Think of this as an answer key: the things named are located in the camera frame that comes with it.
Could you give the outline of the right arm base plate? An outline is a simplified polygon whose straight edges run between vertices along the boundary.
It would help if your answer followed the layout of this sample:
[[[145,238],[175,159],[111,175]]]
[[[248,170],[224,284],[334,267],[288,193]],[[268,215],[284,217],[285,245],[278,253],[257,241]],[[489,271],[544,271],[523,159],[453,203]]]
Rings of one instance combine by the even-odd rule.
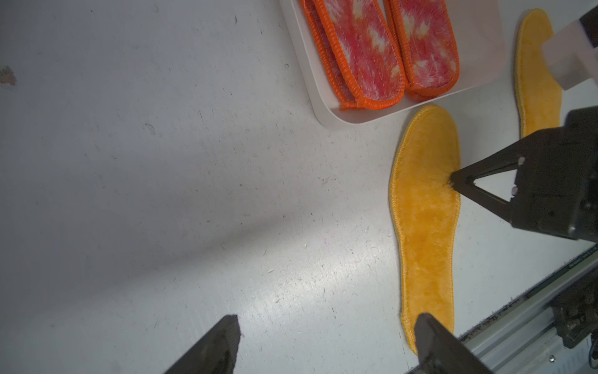
[[[580,280],[551,303],[557,335],[573,349],[597,331],[597,279]]]

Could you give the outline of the aluminium front rail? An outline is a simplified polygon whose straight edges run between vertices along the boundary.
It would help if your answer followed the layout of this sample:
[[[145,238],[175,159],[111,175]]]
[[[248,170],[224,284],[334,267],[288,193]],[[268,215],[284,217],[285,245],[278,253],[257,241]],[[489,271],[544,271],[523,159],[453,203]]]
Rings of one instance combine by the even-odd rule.
[[[554,326],[552,301],[580,280],[597,279],[593,246],[459,341],[493,373],[595,373],[597,331],[573,349]]]

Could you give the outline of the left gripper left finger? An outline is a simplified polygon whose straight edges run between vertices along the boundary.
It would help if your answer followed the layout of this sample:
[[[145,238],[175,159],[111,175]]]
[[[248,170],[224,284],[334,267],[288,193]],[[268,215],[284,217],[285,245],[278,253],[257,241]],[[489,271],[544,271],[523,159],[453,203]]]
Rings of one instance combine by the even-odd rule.
[[[231,374],[235,369],[240,340],[238,316],[226,315],[165,373]]]

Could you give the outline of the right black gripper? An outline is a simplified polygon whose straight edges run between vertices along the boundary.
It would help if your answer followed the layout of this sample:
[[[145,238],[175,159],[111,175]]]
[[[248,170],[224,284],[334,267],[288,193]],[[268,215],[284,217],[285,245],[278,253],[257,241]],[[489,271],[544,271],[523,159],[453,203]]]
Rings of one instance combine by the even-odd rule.
[[[519,159],[523,164],[518,167]],[[510,202],[476,180],[517,170]],[[455,191],[511,226],[597,241],[597,107],[572,110],[561,127],[542,129],[450,176]]]

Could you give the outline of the red insole orange trim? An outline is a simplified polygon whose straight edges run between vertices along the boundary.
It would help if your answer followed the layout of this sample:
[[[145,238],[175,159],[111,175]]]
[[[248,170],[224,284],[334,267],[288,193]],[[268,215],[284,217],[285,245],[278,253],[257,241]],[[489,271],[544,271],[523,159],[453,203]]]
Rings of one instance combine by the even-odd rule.
[[[386,1],[385,8],[400,47],[408,96],[428,101],[450,91],[459,79],[460,61],[446,3]]]
[[[383,110],[406,91],[400,49],[377,1],[313,1],[344,87],[342,108]]]
[[[333,48],[326,35],[322,20],[317,12],[315,2],[311,0],[301,0],[300,4],[311,31],[311,35],[316,44],[320,61],[324,68],[330,87],[339,101],[340,110],[345,111],[357,109],[358,103],[350,92],[349,87],[347,86],[347,83],[345,82],[345,79],[341,73],[341,69],[336,61]]]

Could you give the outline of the yellow insole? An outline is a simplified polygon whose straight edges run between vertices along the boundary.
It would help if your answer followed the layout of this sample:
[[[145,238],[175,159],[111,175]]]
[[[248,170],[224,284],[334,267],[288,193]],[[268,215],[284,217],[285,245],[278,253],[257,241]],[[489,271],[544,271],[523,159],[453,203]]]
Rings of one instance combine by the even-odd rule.
[[[401,312],[407,343],[417,351],[415,325],[430,313],[455,326],[453,246],[460,196],[449,177],[460,168],[456,123],[429,105],[412,118],[392,165],[389,205],[399,243]]]
[[[515,41],[514,87],[522,138],[561,125],[562,88],[551,76],[541,45],[554,35],[542,9],[532,9],[520,21]]]

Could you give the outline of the white storage tray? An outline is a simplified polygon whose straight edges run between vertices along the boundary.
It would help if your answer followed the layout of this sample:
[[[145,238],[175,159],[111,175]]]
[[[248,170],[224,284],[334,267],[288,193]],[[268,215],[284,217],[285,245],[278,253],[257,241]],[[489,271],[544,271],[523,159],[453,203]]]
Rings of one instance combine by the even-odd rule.
[[[501,74],[508,57],[497,1],[447,1],[446,5],[459,53],[460,76],[442,98],[490,83]],[[384,110],[342,111],[326,77],[301,3],[281,1],[280,6],[313,112],[322,126],[347,129],[379,124],[384,119],[397,119],[404,112],[436,102],[434,98],[426,102],[403,98],[399,104]]]

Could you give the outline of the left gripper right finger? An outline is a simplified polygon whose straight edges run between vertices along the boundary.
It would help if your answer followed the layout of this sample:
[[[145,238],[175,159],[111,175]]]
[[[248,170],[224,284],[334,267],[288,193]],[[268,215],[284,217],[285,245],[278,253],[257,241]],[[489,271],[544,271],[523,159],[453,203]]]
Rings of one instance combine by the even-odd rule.
[[[424,373],[492,374],[430,313],[418,316],[414,333],[419,367]]]

